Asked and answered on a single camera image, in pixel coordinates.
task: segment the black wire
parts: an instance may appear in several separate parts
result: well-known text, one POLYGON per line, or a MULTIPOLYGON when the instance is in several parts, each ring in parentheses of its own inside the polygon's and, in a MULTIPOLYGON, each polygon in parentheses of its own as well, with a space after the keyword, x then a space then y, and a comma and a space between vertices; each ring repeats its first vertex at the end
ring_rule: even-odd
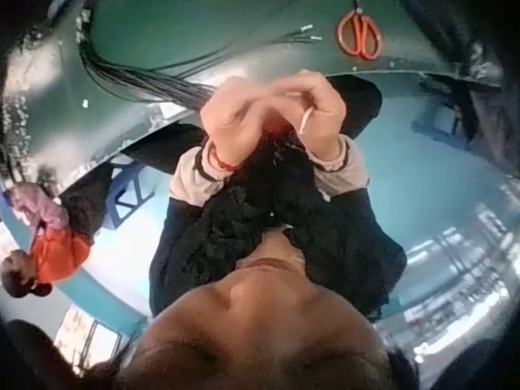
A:
POLYGON ((245 37, 250 37, 251 35, 253 35, 256 30, 258 30, 259 28, 261 28, 264 25, 268 24, 269 22, 271 22, 271 20, 275 16, 277 16, 280 13, 282 13, 283 11, 286 11, 286 9, 289 8, 290 6, 292 6, 293 3, 295 3, 296 1, 297 0, 288 0, 285 4, 283 4, 282 6, 277 8, 276 11, 273 11, 273 13, 270 14, 265 20, 263 20, 262 24, 252 28, 246 34, 240 35, 240 37, 238 37, 234 41, 231 41, 230 43, 227 43, 226 45, 224 45, 222 47, 219 47, 218 49, 212 50, 209 53, 202 54, 202 55, 199 55, 199 56, 194 57, 194 58, 190 58, 190 59, 185 59, 183 61, 179 61, 177 63, 169 63, 169 64, 166 64, 166 65, 162 65, 160 67, 152 67, 152 68, 150 68, 150 70, 152 70, 152 71, 164 71, 166 69, 172 69, 174 67, 181 67, 181 66, 184 66, 184 65, 189 65, 190 63, 197 63, 197 62, 203 61, 205 59, 209 59, 209 58, 213 57, 214 55, 222 53, 225 50, 228 50, 231 47, 233 47, 234 45, 236 45, 236 43, 238 43, 240 41, 243 41, 245 39, 245 37))
MULTIPOLYGON (((90 11, 90 21, 84 24, 85 39, 80 43, 80 57, 84 64, 89 77, 103 91, 112 96, 121 98, 129 102, 142 103, 158 103, 173 102, 179 106, 184 106, 190 110, 199 111, 204 104, 210 99, 215 88, 209 85, 197 84, 187 81, 186 78, 198 72, 228 61, 244 53, 250 52, 268 45, 284 44, 284 43, 315 43, 312 37, 309 37, 301 28, 298 30, 285 33, 280 37, 270 39, 264 42, 248 43, 246 45, 237 45, 232 50, 228 50, 243 38, 239 38, 226 45, 226 48, 213 50, 208 54, 192 58, 191 60, 182 61, 173 66, 156 67, 153 69, 144 69, 128 65, 113 63, 101 57, 93 48, 91 41, 91 29, 95 13, 95 1, 87 0, 87 10, 90 11), (198 65, 177 75, 168 75, 158 71, 158 69, 166 69, 169 67, 180 66, 180 64, 189 64, 199 62, 198 65), (113 90, 108 89, 102 82, 110 83, 121 88, 128 89, 131 97, 123 96, 113 90), (142 98, 136 96, 136 93, 155 96, 158 99, 142 98)), ((296 0, 290 0, 282 6, 277 13, 280 13, 284 7, 288 7, 296 0)))

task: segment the orange scissors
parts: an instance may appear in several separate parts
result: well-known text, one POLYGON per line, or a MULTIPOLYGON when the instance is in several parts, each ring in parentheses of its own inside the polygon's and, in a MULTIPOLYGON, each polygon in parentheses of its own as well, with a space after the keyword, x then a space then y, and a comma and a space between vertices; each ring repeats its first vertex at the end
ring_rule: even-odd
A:
POLYGON ((353 0, 353 3, 353 11, 345 15, 336 27, 338 44, 347 55, 361 57, 367 61, 374 61, 381 55, 381 51, 383 51, 383 36, 372 19, 363 15, 363 9, 361 8, 359 0, 353 0), (345 29, 348 24, 352 26, 354 34, 353 47, 345 40, 345 29))

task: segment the dark hair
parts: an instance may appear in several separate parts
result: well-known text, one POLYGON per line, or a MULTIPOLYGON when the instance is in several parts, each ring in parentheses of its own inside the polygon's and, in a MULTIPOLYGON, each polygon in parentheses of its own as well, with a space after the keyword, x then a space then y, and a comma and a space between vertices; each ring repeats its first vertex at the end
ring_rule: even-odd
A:
POLYGON ((29 280, 26 284, 22 284, 22 275, 18 271, 2 270, 2 286, 13 298, 23 298, 28 294, 46 297, 52 292, 51 284, 45 283, 34 286, 34 279, 29 280))
POLYGON ((313 361, 295 359, 293 364, 280 367, 262 369, 255 364, 244 364, 239 370, 218 369, 215 372, 202 372, 189 384, 178 383, 178 378, 170 376, 168 370, 168 356, 161 357, 161 362, 146 365, 143 369, 133 371, 132 368, 119 370, 121 358, 113 363, 102 364, 96 370, 87 371, 81 383, 81 388, 125 390, 141 389, 151 386, 156 389, 169 389, 177 384, 179 389, 184 386, 192 390, 211 389, 279 389, 279 390, 306 390, 306 389, 357 389, 357 390, 393 390, 401 388, 394 378, 392 368, 387 365, 374 364, 362 354, 347 351, 345 353, 331 353, 313 361))

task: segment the green table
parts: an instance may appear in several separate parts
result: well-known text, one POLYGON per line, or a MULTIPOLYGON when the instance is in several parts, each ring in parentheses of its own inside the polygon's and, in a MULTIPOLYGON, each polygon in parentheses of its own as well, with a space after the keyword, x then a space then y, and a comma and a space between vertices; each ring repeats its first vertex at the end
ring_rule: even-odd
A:
MULTIPOLYGON (((280 0, 104 0, 93 41, 105 58, 140 67, 204 54, 237 37, 267 39, 307 24, 323 37, 316 45, 278 45, 195 75, 218 84, 226 75, 269 79, 302 68, 337 75, 357 72, 428 72, 454 76, 397 0, 364 0, 379 25, 384 52, 368 63, 346 57, 335 27, 350 1, 300 0, 280 11, 280 0)), ((147 134, 189 114, 173 104, 131 103, 112 97, 86 74, 76 44, 76 7, 35 50, 15 53, 5 90, 11 152, 24 176, 61 193, 99 163, 147 134)))

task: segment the wire bundle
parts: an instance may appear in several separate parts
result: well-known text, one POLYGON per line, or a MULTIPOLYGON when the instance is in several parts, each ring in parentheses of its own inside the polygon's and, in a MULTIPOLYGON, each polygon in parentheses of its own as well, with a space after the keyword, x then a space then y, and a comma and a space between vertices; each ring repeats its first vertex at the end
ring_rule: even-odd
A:
POLYGON ((173 102, 190 110, 199 111, 210 99, 215 87, 188 81, 187 79, 190 76, 265 46, 315 43, 322 39, 309 34, 309 30, 313 28, 312 24, 309 24, 266 41, 241 43, 242 39, 239 38, 231 44, 212 50, 210 53, 161 67, 150 69, 132 67, 107 61, 94 49, 90 34, 93 13, 95 12, 94 3, 95 1, 92 0, 87 2, 87 7, 80 17, 78 42, 81 60, 89 76, 101 89, 117 98, 130 102, 173 102), (168 75, 162 72, 189 65, 192 66, 176 75, 168 75), (115 92, 114 87, 124 89, 127 94, 115 92))

